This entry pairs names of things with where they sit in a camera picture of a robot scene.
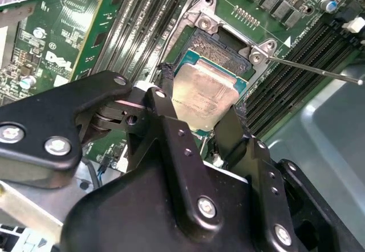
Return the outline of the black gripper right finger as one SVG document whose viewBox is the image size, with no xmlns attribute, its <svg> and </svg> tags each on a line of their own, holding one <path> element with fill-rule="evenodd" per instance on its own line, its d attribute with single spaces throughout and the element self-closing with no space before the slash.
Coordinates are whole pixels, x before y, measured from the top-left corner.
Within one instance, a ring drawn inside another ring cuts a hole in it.
<svg viewBox="0 0 365 252">
<path fill-rule="evenodd" d="M 252 240 L 259 251 L 364 251 L 304 172 L 275 162 L 231 105 L 215 126 L 224 169 L 249 183 Z"/>
</svg>

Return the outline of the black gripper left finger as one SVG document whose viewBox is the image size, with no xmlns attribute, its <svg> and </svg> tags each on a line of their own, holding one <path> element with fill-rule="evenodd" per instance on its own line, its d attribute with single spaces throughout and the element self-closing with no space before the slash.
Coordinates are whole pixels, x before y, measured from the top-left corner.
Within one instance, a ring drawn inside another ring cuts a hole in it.
<svg viewBox="0 0 365 252">
<path fill-rule="evenodd" d="M 96 119 L 115 107 L 111 128 L 129 134 L 133 169 L 97 192 L 110 212 L 123 186 L 141 184 L 142 173 L 157 174 L 168 188 L 175 220 L 190 237 L 213 237 L 223 225 L 218 206 L 204 214 L 199 200 L 212 202 L 212 183 L 187 123 L 177 118 L 172 101 L 160 88 L 138 92 L 123 76 L 103 71 L 27 97 L 1 108 L 1 178 L 37 188 L 70 183 L 82 158 L 82 146 L 108 127 Z"/>
</svg>

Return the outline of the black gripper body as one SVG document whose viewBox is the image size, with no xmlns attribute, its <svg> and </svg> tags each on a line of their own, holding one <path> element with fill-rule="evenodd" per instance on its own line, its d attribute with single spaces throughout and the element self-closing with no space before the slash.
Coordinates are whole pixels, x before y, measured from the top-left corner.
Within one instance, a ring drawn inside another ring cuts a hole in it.
<svg viewBox="0 0 365 252">
<path fill-rule="evenodd" d="M 211 239 L 192 239 L 173 212 L 166 174 L 153 160 L 84 196 L 69 212 L 62 251 L 257 251 L 248 183 L 206 165 L 224 223 Z"/>
</svg>

